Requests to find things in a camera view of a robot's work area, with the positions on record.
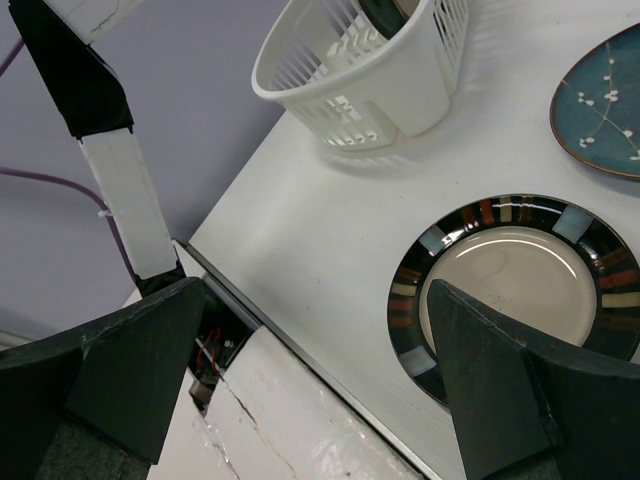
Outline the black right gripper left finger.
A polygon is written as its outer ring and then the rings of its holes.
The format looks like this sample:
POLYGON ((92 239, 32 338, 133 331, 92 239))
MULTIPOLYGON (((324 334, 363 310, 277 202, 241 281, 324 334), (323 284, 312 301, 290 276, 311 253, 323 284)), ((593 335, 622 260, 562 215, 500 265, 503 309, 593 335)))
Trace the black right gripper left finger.
POLYGON ((1 353, 4 479, 144 479, 158 463, 200 326, 190 277, 1 353))

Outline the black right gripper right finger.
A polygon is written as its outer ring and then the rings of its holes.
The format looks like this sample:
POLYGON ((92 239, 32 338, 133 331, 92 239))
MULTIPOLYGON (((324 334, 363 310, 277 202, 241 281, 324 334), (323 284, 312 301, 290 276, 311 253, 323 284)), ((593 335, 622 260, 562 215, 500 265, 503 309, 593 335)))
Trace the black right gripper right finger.
POLYGON ((427 303, 467 478, 638 478, 638 365, 547 335, 441 279, 427 303))

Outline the beige plate with dark rim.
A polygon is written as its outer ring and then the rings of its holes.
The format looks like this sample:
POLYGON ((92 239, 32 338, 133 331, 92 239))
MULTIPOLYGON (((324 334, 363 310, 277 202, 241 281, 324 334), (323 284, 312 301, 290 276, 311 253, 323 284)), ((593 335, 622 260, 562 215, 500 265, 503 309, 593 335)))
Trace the beige plate with dark rim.
POLYGON ((639 348, 639 262, 602 219, 566 201, 510 194, 460 207, 411 245, 391 282, 387 324, 407 375, 448 403, 427 293, 442 279, 492 309, 620 360, 639 348))

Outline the blue glazed ceramic plate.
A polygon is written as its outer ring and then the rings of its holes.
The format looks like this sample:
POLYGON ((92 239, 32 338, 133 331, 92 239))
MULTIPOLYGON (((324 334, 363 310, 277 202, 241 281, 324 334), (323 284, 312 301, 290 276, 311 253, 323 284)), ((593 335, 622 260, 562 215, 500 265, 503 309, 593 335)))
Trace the blue glazed ceramic plate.
POLYGON ((596 170, 639 179, 639 25, 586 53, 562 78, 550 106, 559 145, 596 170))

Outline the black plate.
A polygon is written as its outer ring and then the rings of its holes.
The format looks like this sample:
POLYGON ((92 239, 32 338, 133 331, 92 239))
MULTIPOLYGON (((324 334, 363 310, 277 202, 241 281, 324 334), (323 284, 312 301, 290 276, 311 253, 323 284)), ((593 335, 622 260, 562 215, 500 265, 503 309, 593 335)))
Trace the black plate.
POLYGON ((366 17, 387 40, 407 23, 420 0, 359 0, 366 17))

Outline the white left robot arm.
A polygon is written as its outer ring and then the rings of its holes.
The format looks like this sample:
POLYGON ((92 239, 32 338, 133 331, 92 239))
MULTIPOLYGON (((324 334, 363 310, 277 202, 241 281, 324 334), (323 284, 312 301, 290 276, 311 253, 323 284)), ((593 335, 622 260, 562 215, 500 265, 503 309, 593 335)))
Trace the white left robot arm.
POLYGON ((185 278, 119 79, 93 43, 135 1, 11 1, 9 13, 100 188, 141 296, 185 278))

